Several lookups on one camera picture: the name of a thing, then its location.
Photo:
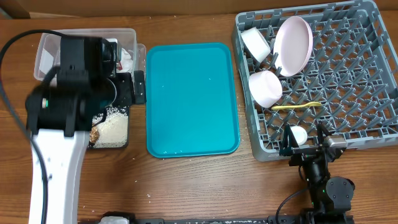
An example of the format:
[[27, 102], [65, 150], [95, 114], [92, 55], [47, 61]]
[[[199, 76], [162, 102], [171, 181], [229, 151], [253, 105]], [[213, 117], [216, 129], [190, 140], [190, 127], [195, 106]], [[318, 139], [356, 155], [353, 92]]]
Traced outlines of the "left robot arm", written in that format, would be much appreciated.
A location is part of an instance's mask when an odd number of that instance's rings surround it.
[[81, 167], [93, 118], [146, 102], [142, 71], [120, 72], [116, 39], [63, 35], [60, 64], [25, 101], [32, 138], [30, 223], [76, 223]]

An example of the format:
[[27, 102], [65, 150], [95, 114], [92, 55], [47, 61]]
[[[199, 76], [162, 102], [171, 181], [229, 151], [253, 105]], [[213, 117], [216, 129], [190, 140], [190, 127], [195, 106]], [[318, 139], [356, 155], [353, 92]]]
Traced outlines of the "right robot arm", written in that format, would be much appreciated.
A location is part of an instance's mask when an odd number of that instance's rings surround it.
[[[317, 124], [318, 143], [314, 147], [301, 148], [294, 136], [293, 127], [286, 125], [283, 132], [280, 156], [290, 158], [289, 165], [297, 166], [307, 186], [288, 196], [267, 221], [299, 224], [354, 224], [354, 218], [346, 214], [351, 210], [355, 184], [352, 180], [332, 177], [328, 164], [345, 152], [348, 143], [341, 136], [334, 136], [322, 124]], [[281, 215], [282, 207], [290, 199], [309, 192], [311, 208], [301, 209], [298, 215]]]

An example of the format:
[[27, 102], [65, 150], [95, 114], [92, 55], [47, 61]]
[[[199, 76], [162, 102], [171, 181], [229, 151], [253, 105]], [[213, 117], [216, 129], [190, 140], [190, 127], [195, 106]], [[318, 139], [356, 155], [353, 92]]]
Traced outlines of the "white napkin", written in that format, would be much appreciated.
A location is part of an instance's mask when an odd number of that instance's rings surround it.
[[132, 73], [133, 71], [133, 59], [131, 55], [124, 49], [121, 49], [121, 60], [116, 64], [116, 71], [118, 73]]

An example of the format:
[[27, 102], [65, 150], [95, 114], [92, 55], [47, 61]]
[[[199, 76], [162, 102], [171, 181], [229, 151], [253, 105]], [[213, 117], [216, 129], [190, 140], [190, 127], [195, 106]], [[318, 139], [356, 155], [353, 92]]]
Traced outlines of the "brown food scrap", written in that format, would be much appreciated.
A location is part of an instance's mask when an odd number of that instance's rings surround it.
[[100, 132], [98, 131], [98, 128], [92, 127], [91, 131], [90, 131], [90, 143], [95, 144], [97, 142], [97, 140], [100, 137]]

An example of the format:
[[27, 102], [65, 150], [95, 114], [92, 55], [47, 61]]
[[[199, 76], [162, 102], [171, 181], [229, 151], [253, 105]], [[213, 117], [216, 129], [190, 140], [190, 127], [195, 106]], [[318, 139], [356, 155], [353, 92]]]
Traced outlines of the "yellow plastic spoon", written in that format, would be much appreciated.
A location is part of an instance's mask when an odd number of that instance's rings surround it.
[[297, 109], [297, 108], [306, 108], [306, 107], [318, 107], [321, 106], [322, 104], [320, 102], [316, 101], [311, 101], [303, 105], [279, 105], [279, 106], [273, 106], [271, 110], [292, 110], [292, 109]]

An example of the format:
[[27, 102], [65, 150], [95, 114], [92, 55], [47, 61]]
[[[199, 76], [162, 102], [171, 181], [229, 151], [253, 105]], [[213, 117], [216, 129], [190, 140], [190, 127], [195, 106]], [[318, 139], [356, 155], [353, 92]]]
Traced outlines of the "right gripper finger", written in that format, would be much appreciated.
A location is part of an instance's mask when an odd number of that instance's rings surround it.
[[280, 156], [292, 156], [293, 148], [298, 147], [298, 143], [295, 139], [293, 131], [290, 125], [285, 125], [283, 138], [282, 138], [282, 147], [279, 149]]
[[330, 136], [331, 133], [322, 122], [317, 124], [317, 137], [318, 137], [318, 146], [323, 146], [325, 137]]

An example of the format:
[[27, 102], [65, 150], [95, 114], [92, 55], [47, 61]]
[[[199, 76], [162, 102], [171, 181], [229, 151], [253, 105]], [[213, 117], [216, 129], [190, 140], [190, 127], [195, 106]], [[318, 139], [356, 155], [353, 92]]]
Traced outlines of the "white bowl with food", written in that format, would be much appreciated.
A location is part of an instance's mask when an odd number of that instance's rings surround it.
[[282, 96], [280, 80], [268, 70], [253, 73], [249, 77], [249, 90], [254, 100], [263, 108], [270, 108]]

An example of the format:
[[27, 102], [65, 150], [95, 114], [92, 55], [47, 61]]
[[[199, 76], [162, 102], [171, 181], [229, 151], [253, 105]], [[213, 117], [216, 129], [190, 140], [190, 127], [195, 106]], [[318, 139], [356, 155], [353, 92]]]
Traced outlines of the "small white bowl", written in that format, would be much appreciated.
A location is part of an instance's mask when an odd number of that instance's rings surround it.
[[241, 37], [246, 48], [259, 63], [263, 62], [270, 54], [269, 44], [256, 27], [245, 30], [241, 33]]

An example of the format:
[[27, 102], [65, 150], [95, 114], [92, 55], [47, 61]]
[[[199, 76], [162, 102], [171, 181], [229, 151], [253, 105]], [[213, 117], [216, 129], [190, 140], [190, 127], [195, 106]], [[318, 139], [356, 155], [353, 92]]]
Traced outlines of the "clear plastic bin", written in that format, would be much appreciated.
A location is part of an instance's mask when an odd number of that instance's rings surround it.
[[[145, 75], [146, 83], [146, 47], [137, 42], [136, 31], [131, 28], [109, 28], [109, 29], [64, 29], [60, 33], [66, 35], [102, 37], [110, 42], [124, 48], [133, 59], [133, 71], [131, 74], [134, 82], [134, 71], [142, 70]], [[55, 66], [64, 66], [61, 59], [62, 38], [58, 35], [44, 33], [41, 36], [37, 49], [34, 77], [37, 80], [43, 80], [49, 70]]]

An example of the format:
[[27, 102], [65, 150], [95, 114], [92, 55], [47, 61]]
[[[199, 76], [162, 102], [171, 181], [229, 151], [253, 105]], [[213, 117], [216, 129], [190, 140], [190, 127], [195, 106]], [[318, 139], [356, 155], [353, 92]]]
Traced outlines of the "white plastic cup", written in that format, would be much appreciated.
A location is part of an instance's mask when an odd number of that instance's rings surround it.
[[304, 130], [301, 126], [290, 126], [290, 127], [293, 131], [298, 146], [305, 144], [308, 138], [306, 130]]

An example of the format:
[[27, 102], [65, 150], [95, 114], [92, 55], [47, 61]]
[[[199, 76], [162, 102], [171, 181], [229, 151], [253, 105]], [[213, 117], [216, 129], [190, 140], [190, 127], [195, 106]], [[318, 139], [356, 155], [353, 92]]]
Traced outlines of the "large white plate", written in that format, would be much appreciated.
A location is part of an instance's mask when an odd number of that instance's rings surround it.
[[309, 24], [299, 16], [286, 19], [275, 37], [275, 67], [284, 77], [296, 75], [307, 65], [313, 49], [313, 34]]

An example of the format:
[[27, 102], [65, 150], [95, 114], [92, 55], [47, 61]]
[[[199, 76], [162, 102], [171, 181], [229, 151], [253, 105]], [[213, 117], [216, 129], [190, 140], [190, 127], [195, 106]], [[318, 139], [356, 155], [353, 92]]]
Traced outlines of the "grey dishwasher rack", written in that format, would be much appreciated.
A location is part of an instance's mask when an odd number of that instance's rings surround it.
[[[277, 54], [257, 62], [244, 49], [241, 33], [256, 27], [273, 43], [282, 23], [292, 16], [306, 20], [313, 32], [308, 64], [283, 77]], [[317, 145], [317, 124], [346, 139], [352, 149], [397, 144], [397, 54], [377, 5], [346, 1], [239, 13], [232, 34], [243, 86], [246, 121], [255, 159], [279, 159], [285, 125], [303, 127], [306, 147]], [[318, 107], [273, 111], [256, 104], [249, 77], [270, 70], [279, 76], [283, 94], [278, 105], [320, 102]]]

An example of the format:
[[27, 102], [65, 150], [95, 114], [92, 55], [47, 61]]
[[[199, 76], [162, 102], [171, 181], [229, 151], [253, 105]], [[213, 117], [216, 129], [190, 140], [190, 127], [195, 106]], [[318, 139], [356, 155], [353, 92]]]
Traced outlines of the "teal plastic tray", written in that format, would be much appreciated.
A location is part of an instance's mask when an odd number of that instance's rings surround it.
[[161, 45], [146, 65], [147, 150], [157, 158], [231, 154], [240, 143], [234, 72], [220, 42]]

